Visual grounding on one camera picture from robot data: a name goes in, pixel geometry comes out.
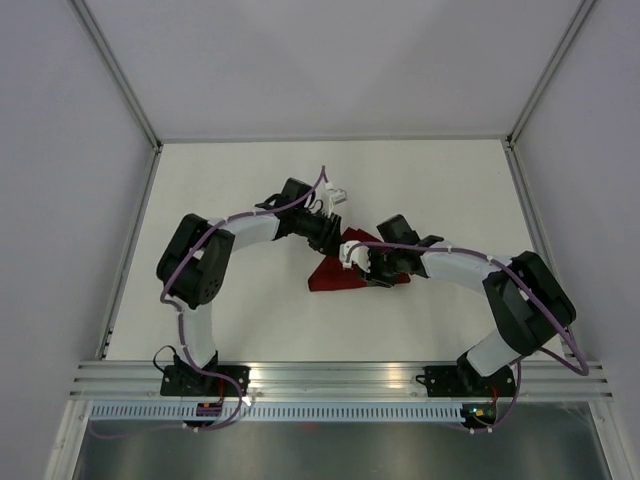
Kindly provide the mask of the red cloth napkin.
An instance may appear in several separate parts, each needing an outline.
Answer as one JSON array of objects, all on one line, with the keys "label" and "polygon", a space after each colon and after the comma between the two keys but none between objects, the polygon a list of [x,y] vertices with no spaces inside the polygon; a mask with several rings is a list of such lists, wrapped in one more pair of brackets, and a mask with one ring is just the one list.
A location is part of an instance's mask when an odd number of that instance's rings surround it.
[{"label": "red cloth napkin", "polygon": [[[380,239],[361,229],[348,227],[341,236],[343,241],[380,242]],[[307,280],[310,292],[343,291],[369,287],[359,273],[347,270],[337,257],[325,257]]]}]

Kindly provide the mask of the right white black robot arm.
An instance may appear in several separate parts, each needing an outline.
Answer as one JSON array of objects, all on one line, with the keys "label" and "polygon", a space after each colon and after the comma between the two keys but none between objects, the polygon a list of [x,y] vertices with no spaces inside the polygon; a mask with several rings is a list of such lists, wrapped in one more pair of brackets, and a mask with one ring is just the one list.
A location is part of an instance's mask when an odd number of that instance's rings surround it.
[{"label": "right white black robot arm", "polygon": [[478,395],[493,375],[568,335],[576,309],[544,260],[532,251],[492,256],[436,235],[421,238],[402,215],[377,226],[380,242],[349,241],[340,262],[369,285],[390,288],[403,274],[453,283],[485,296],[495,327],[457,359],[459,388]]}]

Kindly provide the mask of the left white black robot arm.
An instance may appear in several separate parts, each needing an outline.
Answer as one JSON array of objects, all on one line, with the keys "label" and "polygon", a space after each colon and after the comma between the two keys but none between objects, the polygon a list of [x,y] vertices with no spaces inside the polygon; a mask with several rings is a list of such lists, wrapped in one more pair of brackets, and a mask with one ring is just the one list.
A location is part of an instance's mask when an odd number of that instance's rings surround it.
[{"label": "left white black robot arm", "polygon": [[188,214],[181,220],[156,267],[163,284],[160,301],[178,314],[180,347],[165,381],[206,396],[222,379],[213,342],[211,302],[220,292],[230,257],[241,249],[294,234],[312,250],[335,257],[341,243],[341,217],[334,213],[347,193],[325,175],[313,185],[290,178],[283,189],[252,210],[208,220]]}]

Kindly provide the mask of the right robot arm base mount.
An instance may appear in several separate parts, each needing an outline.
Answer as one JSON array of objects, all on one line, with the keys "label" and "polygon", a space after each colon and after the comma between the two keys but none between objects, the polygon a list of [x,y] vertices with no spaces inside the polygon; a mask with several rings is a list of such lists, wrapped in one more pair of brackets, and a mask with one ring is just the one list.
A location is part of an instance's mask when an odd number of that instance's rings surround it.
[{"label": "right robot arm base mount", "polygon": [[499,398],[512,397],[516,390],[514,374],[503,367],[489,377],[474,371],[463,372],[454,365],[427,365],[415,376],[429,398]]}]

